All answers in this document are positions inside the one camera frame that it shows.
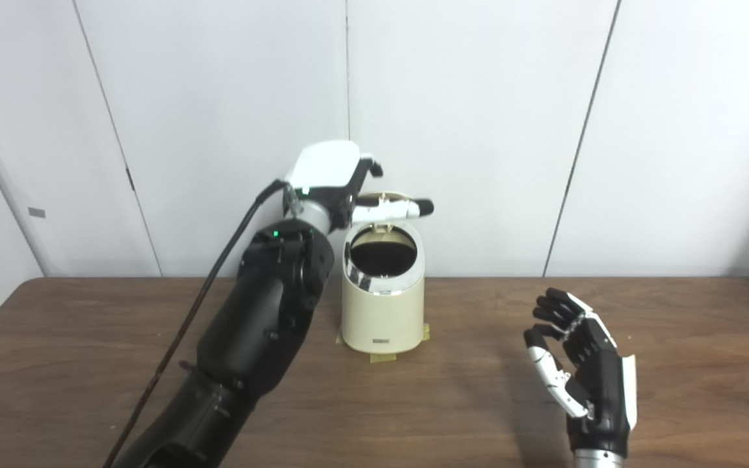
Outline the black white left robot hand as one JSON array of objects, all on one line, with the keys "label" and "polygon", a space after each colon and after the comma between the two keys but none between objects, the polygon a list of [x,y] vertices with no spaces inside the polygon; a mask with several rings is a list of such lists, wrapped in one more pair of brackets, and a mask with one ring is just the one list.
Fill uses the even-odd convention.
[{"label": "black white left robot hand", "polygon": [[306,146],[283,179],[283,216],[329,234],[351,225],[416,219],[434,212],[431,199],[361,193],[368,177],[382,176],[380,163],[351,141]]}]

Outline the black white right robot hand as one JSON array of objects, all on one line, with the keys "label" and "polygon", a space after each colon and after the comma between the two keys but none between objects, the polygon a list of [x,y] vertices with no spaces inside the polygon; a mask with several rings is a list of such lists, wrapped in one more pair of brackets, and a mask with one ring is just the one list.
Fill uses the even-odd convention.
[{"label": "black white right robot hand", "polygon": [[547,288],[532,311],[538,323],[523,332],[543,386],[566,414],[576,467],[622,467],[637,424],[635,356],[618,345],[592,306]]}]

